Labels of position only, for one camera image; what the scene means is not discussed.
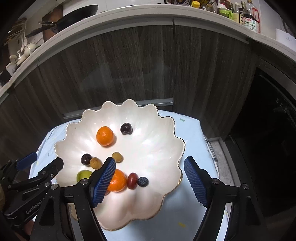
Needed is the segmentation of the left hand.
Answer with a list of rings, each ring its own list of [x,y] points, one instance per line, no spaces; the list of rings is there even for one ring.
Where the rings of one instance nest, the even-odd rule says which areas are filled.
[[[28,221],[17,229],[12,228],[2,213],[5,202],[5,194],[1,187],[1,240],[29,240],[34,221]]]

